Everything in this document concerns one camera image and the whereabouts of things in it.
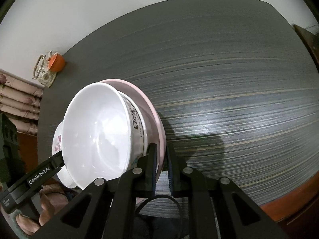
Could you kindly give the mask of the person left hand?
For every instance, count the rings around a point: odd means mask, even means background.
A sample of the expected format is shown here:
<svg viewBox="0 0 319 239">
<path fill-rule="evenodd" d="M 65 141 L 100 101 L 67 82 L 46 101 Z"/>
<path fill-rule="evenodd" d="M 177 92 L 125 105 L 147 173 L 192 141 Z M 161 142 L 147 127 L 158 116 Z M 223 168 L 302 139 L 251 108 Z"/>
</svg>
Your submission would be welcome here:
<svg viewBox="0 0 319 239">
<path fill-rule="evenodd" d="M 16 216 L 18 226 L 29 236 L 38 231 L 69 203 L 69 200 L 59 183 L 44 185 L 39 191 L 39 195 L 41 213 L 37 222 L 26 215 L 18 214 Z"/>
</svg>

